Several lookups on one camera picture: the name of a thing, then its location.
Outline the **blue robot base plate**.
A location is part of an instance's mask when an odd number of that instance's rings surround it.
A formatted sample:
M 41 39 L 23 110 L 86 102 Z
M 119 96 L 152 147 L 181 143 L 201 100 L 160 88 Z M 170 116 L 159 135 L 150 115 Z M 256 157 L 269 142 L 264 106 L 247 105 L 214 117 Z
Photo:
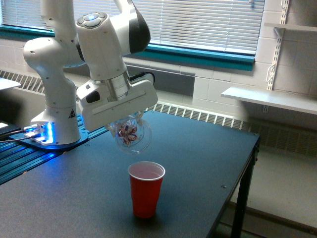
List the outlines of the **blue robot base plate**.
M 80 130 L 79 132 L 80 132 L 81 138 L 77 142 L 70 143 L 70 144 L 42 145 L 42 144 L 36 142 L 35 139 L 19 140 L 16 143 L 30 146 L 33 148 L 37 148 L 37 149 L 44 150 L 44 151 L 61 151 L 61 152 L 63 152 L 63 151 L 71 150 L 71 149 L 73 149 L 73 148 L 88 141 L 88 139 L 89 139 L 88 131 Z

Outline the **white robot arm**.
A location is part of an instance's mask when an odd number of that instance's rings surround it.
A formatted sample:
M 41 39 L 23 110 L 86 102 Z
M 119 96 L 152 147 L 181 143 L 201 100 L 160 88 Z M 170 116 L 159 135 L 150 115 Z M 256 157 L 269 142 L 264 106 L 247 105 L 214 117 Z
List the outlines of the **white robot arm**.
M 145 50 L 148 25 L 130 0 L 118 0 L 119 15 L 94 12 L 74 18 L 73 1 L 41 1 L 54 37 L 29 40 L 24 59 L 45 88 L 45 110 L 32 119 L 42 130 L 25 133 L 38 145 L 58 148 L 81 139 L 77 114 L 87 130 L 107 127 L 157 103 L 151 73 L 131 77 L 123 57 Z

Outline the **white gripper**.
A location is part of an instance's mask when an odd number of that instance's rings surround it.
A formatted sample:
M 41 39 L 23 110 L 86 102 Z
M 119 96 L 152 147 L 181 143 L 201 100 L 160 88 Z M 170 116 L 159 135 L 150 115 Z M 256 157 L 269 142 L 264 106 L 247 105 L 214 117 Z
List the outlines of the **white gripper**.
M 127 72 L 109 80 L 90 79 L 77 89 L 79 109 L 87 130 L 100 127 L 137 113 L 137 124 L 143 124 L 143 109 L 157 103 L 155 76 L 141 72 L 130 77 Z

